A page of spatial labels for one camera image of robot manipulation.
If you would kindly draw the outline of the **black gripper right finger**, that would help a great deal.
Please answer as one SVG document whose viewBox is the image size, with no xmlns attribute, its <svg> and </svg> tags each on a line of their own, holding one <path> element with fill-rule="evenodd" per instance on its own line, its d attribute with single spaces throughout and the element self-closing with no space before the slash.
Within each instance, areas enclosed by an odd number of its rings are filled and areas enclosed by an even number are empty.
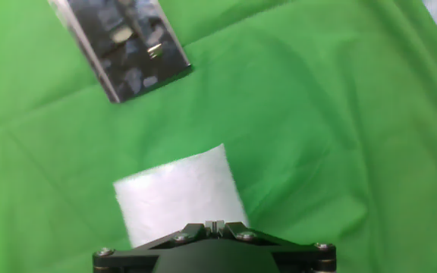
<svg viewBox="0 0 437 273">
<path fill-rule="evenodd" d="M 280 272 L 336 272 L 332 243 L 297 244 L 247 227 L 242 222 L 215 222 L 217 239 L 233 240 L 269 254 Z"/>
</svg>

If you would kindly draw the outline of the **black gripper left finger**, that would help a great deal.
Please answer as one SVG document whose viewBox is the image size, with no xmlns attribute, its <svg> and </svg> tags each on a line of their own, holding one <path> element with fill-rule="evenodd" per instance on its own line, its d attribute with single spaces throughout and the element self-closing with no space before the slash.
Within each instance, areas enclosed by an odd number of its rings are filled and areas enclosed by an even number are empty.
<svg viewBox="0 0 437 273">
<path fill-rule="evenodd" d="M 199 240 L 209 239 L 214 223 L 187 224 L 183 229 L 130 250 L 102 248 L 93 254 L 93 273 L 152 272 L 158 259 L 167 250 Z"/>
</svg>

